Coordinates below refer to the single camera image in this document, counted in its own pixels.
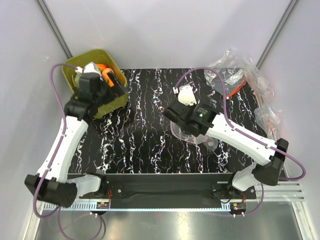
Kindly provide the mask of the olive green plastic bin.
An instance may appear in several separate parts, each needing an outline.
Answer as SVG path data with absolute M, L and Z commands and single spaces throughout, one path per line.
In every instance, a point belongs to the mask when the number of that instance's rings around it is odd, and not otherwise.
M 83 68 L 88 63 L 93 62 L 95 64 L 105 64 L 111 68 L 117 77 L 117 79 L 124 85 L 125 94 L 117 97 L 112 102 L 103 104 L 97 108 L 97 113 L 93 116 L 95 119 L 101 119 L 108 113 L 115 111 L 116 109 L 124 107 L 128 102 L 128 80 L 122 73 L 116 62 L 112 59 L 109 53 L 104 49 L 93 49 L 78 56 L 68 59 L 65 63 Z

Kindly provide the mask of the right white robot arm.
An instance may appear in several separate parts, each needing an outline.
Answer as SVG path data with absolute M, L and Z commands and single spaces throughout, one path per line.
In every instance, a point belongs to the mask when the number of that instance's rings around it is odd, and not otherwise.
M 257 184 L 278 184 L 289 143 L 262 137 L 229 121 L 221 112 L 205 103 L 193 106 L 173 101 L 163 112 L 182 132 L 198 137 L 203 135 L 229 144 L 253 159 L 253 163 L 232 175 L 225 189 L 232 198 L 239 198 Z

